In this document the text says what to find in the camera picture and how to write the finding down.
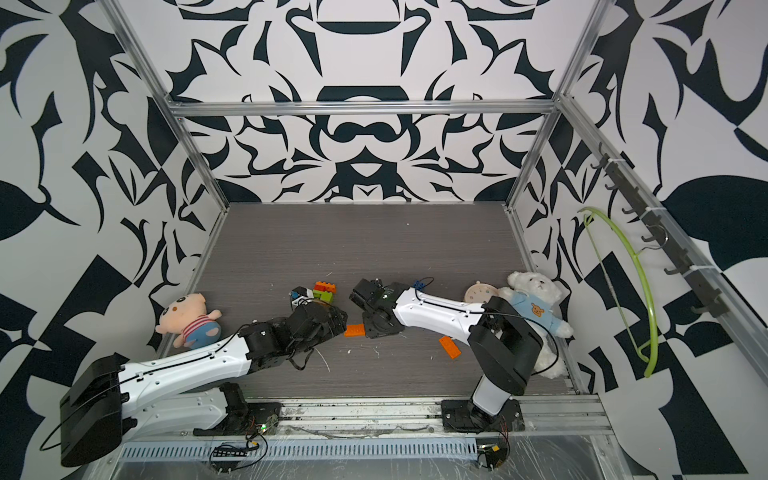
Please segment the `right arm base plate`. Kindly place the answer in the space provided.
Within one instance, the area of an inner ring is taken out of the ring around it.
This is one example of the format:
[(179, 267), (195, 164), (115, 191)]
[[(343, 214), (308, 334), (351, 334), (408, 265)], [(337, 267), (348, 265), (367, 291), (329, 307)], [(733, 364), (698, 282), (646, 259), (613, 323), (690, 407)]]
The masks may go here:
[(520, 432), (526, 429), (520, 404), (507, 400), (500, 412), (490, 415), (469, 399), (442, 400), (440, 403), (443, 428), (458, 433)]

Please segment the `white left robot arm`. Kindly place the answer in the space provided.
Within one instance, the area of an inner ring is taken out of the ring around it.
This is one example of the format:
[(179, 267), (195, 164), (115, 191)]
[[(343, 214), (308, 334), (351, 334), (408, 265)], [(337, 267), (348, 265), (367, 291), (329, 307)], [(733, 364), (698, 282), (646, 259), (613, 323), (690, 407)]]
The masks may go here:
[(60, 401), (61, 465), (91, 463), (143, 434), (222, 429), (242, 408), (214, 383), (309, 356), (343, 334), (347, 318), (336, 306), (302, 301), (287, 317), (244, 324), (207, 347), (145, 362), (117, 354), (93, 361)]

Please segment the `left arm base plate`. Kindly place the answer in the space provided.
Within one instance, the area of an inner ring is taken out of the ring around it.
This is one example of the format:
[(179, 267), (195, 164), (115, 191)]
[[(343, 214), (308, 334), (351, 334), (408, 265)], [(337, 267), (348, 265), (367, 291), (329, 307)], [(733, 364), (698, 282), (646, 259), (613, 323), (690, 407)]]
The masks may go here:
[(280, 402), (246, 403), (235, 410), (228, 409), (225, 418), (210, 429), (196, 428), (196, 437), (250, 436), (268, 434), (279, 423), (282, 404)]

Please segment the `long green lego brick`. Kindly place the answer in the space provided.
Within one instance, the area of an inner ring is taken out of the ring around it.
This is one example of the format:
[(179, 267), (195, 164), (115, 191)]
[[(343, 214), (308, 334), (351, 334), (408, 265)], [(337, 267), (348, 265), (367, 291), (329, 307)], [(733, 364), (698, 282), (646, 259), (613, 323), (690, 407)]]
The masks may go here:
[(328, 304), (333, 303), (334, 299), (334, 293), (329, 291), (320, 291), (320, 290), (314, 290), (313, 296), (317, 300), (321, 300), (323, 302), (326, 302)]

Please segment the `orange lego brick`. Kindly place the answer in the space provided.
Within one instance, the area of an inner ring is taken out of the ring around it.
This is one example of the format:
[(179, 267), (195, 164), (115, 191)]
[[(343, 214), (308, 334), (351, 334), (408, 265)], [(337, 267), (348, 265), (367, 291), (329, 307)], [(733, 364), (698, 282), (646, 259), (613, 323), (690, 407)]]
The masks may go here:
[(345, 337), (360, 337), (365, 335), (366, 330), (363, 324), (348, 325), (344, 332)]
[(462, 352), (460, 348), (451, 337), (442, 336), (439, 339), (439, 343), (451, 360), (455, 360), (461, 356)]
[(335, 293), (337, 291), (336, 285), (328, 282), (316, 282), (314, 289), (321, 292), (331, 292), (331, 293)]

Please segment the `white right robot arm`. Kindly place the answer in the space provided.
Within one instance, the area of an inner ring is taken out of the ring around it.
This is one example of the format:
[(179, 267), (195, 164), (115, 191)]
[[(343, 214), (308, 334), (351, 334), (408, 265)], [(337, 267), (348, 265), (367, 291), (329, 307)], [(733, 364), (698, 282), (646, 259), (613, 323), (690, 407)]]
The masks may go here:
[(465, 303), (402, 283), (362, 279), (350, 300), (362, 310), (368, 338), (420, 328), (468, 345), (482, 370), (471, 405), (487, 417), (498, 416), (506, 403), (525, 393), (544, 345), (525, 317), (497, 296)]

